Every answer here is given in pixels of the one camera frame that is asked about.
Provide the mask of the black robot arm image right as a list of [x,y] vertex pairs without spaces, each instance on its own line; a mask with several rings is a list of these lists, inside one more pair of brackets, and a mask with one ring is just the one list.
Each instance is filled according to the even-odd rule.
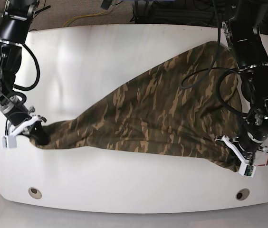
[[259,24],[268,10],[268,0],[228,0],[224,32],[241,77],[241,90],[250,110],[234,143],[240,153],[252,158],[268,138],[268,55]]

